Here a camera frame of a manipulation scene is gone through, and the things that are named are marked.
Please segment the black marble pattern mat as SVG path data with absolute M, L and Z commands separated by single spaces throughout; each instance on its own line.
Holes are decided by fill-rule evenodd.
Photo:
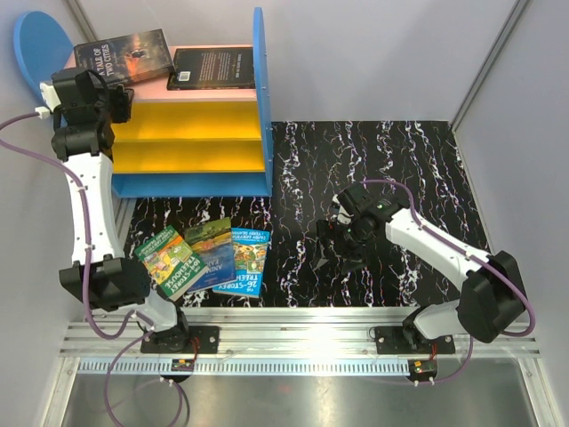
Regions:
M 258 298 L 186 294 L 186 307 L 394 307 L 449 302 L 453 284 L 411 252 L 374 240 L 367 267 L 315 265 L 317 221 L 333 195 L 356 181 L 373 194 L 412 193 L 428 221 L 477 248 L 488 242 L 450 126 L 443 121 L 275 122 L 271 197 L 141 198 L 124 250 L 165 227 L 178 232 L 227 217 L 271 234 Z

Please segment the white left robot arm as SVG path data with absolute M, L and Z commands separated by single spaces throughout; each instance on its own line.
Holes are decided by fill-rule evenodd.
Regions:
M 125 256 L 114 219 L 111 148 L 114 123 L 131 117 L 133 91 L 110 86 L 87 68 L 65 68 L 41 84 L 53 114 L 52 149 L 68 179 L 75 243 L 70 267 L 60 270 L 62 287 L 84 306 L 84 316 L 101 338 L 94 310 L 127 309 L 127 319 L 145 335 L 147 353 L 181 353 L 194 341 L 181 309 L 152 289 L 144 266 Z

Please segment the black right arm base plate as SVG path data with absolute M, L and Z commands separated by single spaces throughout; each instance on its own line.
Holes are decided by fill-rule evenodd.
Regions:
M 381 355 L 452 355 L 454 340 L 450 335 L 437 339 L 424 338 L 418 332 L 403 326 L 374 326 L 371 329 L 377 353 Z

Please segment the aluminium mounting rail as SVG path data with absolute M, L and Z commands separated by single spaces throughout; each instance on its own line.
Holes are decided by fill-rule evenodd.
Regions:
M 219 359 L 365 359 L 377 356 L 372 327 L 395 326 L 414 307 L 347 308 L 183 308 L 192 326 L 218 326 Z M 141 336 L 129 322 L 114 341 L 99 338 L 86 322 L 71 322 L 60 357 L 110 357 Z M 541 359 L 534 334 L 501 335 L 493 343 L 476 342 L 474 358 Z

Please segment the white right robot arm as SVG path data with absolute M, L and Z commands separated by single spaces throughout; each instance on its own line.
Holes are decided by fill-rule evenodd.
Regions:
M 422 353 L 448 335 L 468 334 L 483 343 L 508 334 L 523 313 L 525 332 L 535 327 L 517 260 L 490 254 L 435 227 L 421 217 L 407 187 L 390 197 L 373 195 L 367 182 L 354 183 L 333 197 L 332 215 L 317 221 L 314 268 L 336 260 L 343 273 L 361 270 L 373 260 L 372 246 L 387 241 L 422 259 L 458 290 L 458 299 L 420 307 L 399 327 L 406 349 Z

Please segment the dark Three Days To See book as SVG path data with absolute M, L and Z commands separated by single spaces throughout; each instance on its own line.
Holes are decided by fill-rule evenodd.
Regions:
M 178 48 L 169 91 L 254 89 L 252 47 Z

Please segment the colourful wooden bookshelf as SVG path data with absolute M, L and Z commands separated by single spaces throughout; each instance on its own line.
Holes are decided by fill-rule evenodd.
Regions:
M 250 44 L 167 44 L 172 63 L 178 48 L 252 47 L 255 88 L 169 91 L 171 73 L 123 85 L 134 90 L 134 98 L 131 119 L 112 125 L 112 194 L 270 196 L 273 139 L 262 10 L 254 11 Z M 52 74 L 77 67 L 76 45 L 44 12 L 27 12 L 17 20 L 16 59 L 41 101 L 41 82 L 49 83 Z

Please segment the green 104-Storey Treehouse book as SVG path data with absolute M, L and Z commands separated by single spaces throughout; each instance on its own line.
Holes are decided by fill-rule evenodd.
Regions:
M 177 302 L 209 268 L 173 226 L 135 249 L 149 275 L 172 302 Z

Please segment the blue 26-Storey Treehouse book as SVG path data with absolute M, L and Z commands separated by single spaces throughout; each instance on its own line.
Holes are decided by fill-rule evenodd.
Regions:
M 232 229 L 236 279 L 215 286 L 216 294 L 258 299 L 271 234 L 265 230 Z

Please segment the dark Tale Of Two Cities book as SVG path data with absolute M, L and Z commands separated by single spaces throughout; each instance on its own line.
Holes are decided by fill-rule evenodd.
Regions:
M 75 63 L 108 85 L 130 85 L 168 76 L 174 66 L 162 29 L 101 39 L 74 47 Z

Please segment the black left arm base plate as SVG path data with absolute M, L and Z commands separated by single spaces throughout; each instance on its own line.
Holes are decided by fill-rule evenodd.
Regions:
M 189 326 L 188 330 L 172 328 L 152 334 L 140 346 L 143 354 L 199 354 L 218 353 L 220 328 L 218 326 Z

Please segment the blue Animal Farm book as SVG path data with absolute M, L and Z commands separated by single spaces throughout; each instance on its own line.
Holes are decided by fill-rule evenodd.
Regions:
M 188 290 L 190 293 L 236 280 L 231 220 L 223 218 L 205 222 L 184 231 L 192 251 L 206 264 L 208 271 Z

